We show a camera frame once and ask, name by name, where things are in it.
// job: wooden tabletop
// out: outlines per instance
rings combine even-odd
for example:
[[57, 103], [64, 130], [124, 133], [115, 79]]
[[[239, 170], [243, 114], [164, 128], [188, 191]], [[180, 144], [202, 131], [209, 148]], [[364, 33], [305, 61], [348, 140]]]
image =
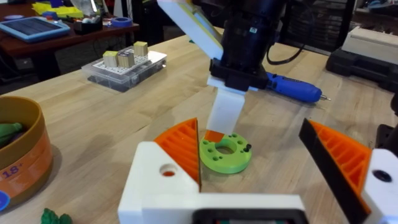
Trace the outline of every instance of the wooden tabletop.
[[[2, 21], [5, 16], [9, 15], [23, 15], [25, 17], [36, 16], [31, 3], [16, 5], [0, 4], [0, 21]], [[0, 31], [0, 48], [12, 57], [29, 57], [32, 54], [36, 54], [44, 50], [58, 50], [87, 40], [94, 40], [112, 35], [122, 35], [127, 32], [139, 30], [139, 25], [134, 24], [132, 27], [123, 28], [103, 27], [103, 30], [92, 32], [90, 34], [77, 35], [75, 34], [72, 25], [70, 25], [70, 27], [69, 35], [34, 44], [26, 43]]]
[[[81, 70], [10, 93], [40, 103], [55, 154], [46, 187], [28, 202], [0, 213], [0, 223], [39, 223], [45, 207], [75, 224], [117, 224], [117, 207], [136, 146], [197, 117], [200, 138], [215, 99], [206, 85], [209, 58], [186, 36], [150, 47], [167, 67], [119, 93], [90, 83]], [[271, 58], [297, 49], [277, 44]], [[299, 194], [311, 223], [342, 223], [331, 190], [298, 135], [310, 118], [373, 147], [379, 124], [395, 125], [392, 94], [374, 83], [325, 71], [327, 56], [303, 52], [269, 72], [310, 82], [332, 101], [306, 105], [269, 91], [246, 95], [236, 132], [253, 145], [247, 169], [224, 175], [201, 167], [204, 192]]]

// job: orange label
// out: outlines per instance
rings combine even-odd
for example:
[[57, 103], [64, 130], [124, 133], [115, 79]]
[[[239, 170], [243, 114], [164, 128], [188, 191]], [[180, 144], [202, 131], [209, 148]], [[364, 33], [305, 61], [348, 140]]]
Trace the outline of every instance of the orange label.
[[37, 144], [18, 161], [0, 170], [0, 191], [13, 198], [32, 186], [49, 168], [52, 151], [45, 131]]

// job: clear plastic box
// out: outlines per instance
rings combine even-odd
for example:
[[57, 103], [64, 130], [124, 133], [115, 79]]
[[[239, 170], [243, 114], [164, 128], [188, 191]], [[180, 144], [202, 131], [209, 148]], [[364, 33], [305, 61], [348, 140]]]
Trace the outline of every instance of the clear plastic box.
[[[134, 53], [132, 47], [121, 50], [121, 52], [123, 51]], [[166, 54], [150, 51], [146, 57], [134, 55], [135, 65], [131, 68], [105, 67], [101, 58], [81, 69], [88, 76], [89, 81], [125, 92], [166, 67], [166, 57]]]

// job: black screw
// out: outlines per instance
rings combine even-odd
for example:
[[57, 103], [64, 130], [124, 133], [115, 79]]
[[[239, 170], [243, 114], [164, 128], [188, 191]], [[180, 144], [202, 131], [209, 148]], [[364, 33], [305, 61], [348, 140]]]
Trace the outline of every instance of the black screw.
[[247, 144], [246, 147], [243, 149], [243, 151], [249, 152], [250, 149], [251, 149], [251, 145]]
[[392, 182], [392, 178], [391, 178], [390, 174], [388, 174], [387, 172], [384, 172], [383, 170], [374, 170], [374, 171], [372, 171], [372, 173], [377, 179], [379, 179], [383, 182], [387, 182], [387, 183]]

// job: blue tape roll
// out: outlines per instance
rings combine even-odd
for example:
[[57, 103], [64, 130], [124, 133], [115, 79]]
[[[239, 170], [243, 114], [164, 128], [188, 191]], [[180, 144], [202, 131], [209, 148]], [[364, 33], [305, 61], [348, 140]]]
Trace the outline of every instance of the blue tape roll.
[[0, 190], [0, 211], [7, 208], [10, 203], [10, 197], [3, 191]]
[[11, 21], [11, 20], [22, 19], [22, 18], [24, 18], [24, 16], [22, 16], [22, 15], [10, 15], [10, 16], [4, 17], [4, 20]]
[[112, 18], [111, 20], [113, 27], [131, 27], [132, 19], [125, 17]]

